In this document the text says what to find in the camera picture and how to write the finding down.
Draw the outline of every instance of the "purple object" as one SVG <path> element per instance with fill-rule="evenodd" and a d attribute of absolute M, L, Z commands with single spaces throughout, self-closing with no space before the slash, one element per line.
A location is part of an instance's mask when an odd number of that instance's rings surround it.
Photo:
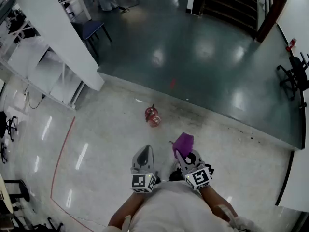
<path fill-rule="evenodd" d="M 179 153 L 184 158 L 186 158 L 189 155 L 189 153 L 192 152 L 193 143 L 194 143 L 194 136 L 183 132 L 173 144 L 173 151 L 175 158 L 177 159 L 176 150 L 178 150 Z"/>

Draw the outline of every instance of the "glossy floor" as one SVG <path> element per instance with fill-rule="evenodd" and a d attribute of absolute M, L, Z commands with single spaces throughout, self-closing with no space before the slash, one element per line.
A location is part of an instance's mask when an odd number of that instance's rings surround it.
<path fill-rule="evenodd" d="M 15 77 L 1 97 L 7 116 L 18 117 L 18 131 L 14 142 L 8 135 L 4 138 L 8 163 L 0 164 L 0 172 L 6 179 L 25 181 L 31 200 L 22 200 L 23 211 L 33 224 L 46 223 L 51 216 L 69 232 L 101 232 L 131 194 L 132 156 L 150 144 L 166 179 L 173 163 L 168 141 L 184 131 L 194 135 L 194 149 L 213 165 L 211 185 L 239 215 L 266 231 L 290 231 L 299 212 L 274 205 L 288 164 L 287 149 L 233 119 L 143 86 L 104 78 L 101 92 L 83 91 L 78 111 L 48 98 L 30 109 L 23 94 L 26 84 Z M 28 91 L 35 106 L 41 94 L 30 87 Z M 144 120 L 145 109 L 153 103 L 162 116 L 157 128 Z"/>
<path fill-rule="evenodd" d="M 291 68 L 277 27 L 259 44 L 240 29 L 210 16 L 185 13 L 187 0 L 140 0 L 127 13 L 104 12 L 112 45 L 100 30 L 94 44 L 100 72 L 169 94 L 234 118 L 301 148 L 299 97 L 279 87 Z M 137 4 L 118 0 L 123 7 Z M 83 21 L 81 14 L 77 20 Z"/>

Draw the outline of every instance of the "red mark on floor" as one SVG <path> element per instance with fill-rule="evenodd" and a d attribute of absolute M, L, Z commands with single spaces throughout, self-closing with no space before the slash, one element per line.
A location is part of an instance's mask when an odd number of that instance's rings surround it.
<path fill-rule="evenodd" d="M 52 189 L 50 191 L 50 199 L 64 212 L 66 213 L 67 215 L 69 215 L 72 219 L 74 219 L 75 221 L 77 221 L 79 224 L 81 224 L 82 226 L 84 226 L 86 229 L 90 230 L 91 232 L 94 232 L 93 230 L 91 230 L 90 228 L 88 228 L 87 226 L 85 226 L 84 224 L 82 224 L 80 221 L 78 221 L 76 218 L 74 218 L 73 216 L 71 216 L 67 211 L 65 211 L 59 204 L 57 204 L 57 202 L 55 200 L 53 200 L 52 196 L 53 196 L 53 188 L 54 188 L 54 180 L 55 180 L 55 176 L 56 176 L 56 172 L 57 172 L 57 168 L 58 168 L 58 165 L 59 165 L 59 161 L 60 161 L 60 158 L 61 158 L 61 154 L 62 154 L 62 151 L 63 151 L 63 148 L 64 148 L 64 145 L 66 144 L 66 141 L 68 139 L 68 136 L 69 136 L 69 133 L 72 129 L 72 126 L 73 126 L 73 123 L 75 121 L 75 117 L 73 118 L 72 122 L 71 122 L 71 125 L 70 125 L 70 128 L 68 130 L 68 133 L 66 135 L 66 138 L 64 139 L 64 142 L 63 142 L 63 145 L 62 145 L 62 148 L 61 148 L 61 151 L 60 151 L 60 154 L 59 154 L 59 157 L 58 157 L 58 161 L 57 161 L 57 165 L 56 165 L 56 168 L 55 168 L 55 172 L 54 172 L 54 176 L 53 176 L 53 181 L 52 181 Z"/>
<path fill-rule="evenodd" d="M 170 87 L 170 88 L 174 88 L 175 82 L 176 82 L 176 80 L 175 80 L 175 79 L 172 79 L 171 83 L 169 84 L 169 87 Z"/>

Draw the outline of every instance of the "black and white marker cube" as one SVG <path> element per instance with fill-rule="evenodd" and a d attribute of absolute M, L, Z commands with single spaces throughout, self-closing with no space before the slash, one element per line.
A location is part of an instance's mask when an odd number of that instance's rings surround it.
<path fill-rule="evenodd" d="M 208 167 L 187 174 L 185 176 L 185 180 L 193 188 L 193 190 L 198 190 L 207 186 L 211 180 Z"/>
<path fill-rule="evenodd" d="M 154 174 L 132 174 L 132 187 L 135 192 L 152 192 L 155 186 Z"/>

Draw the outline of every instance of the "red fire extinguisher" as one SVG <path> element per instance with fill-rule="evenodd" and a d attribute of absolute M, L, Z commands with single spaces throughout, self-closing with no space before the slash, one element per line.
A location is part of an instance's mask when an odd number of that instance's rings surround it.
<path fill-rule="evenodd" d="M 161 118 L 159 116 L 158 110 L 155 109 L 155 104 L 153 104 L 152 107 L 148 107 L 146 109 L 145 118 L 146 118 L 146 122 L 151 127 L 157 127 L 160 124 Z"/>
<path fill-rule="evenodd" d="M 285 48 L 285 50 L 287 50 L 287 51 L 289 52 L 295 44 L 296 44 L 296 39 L 293 38 L 293 39 L 291 40 L 291 42 L 287 45 L 287 47 Z"/>

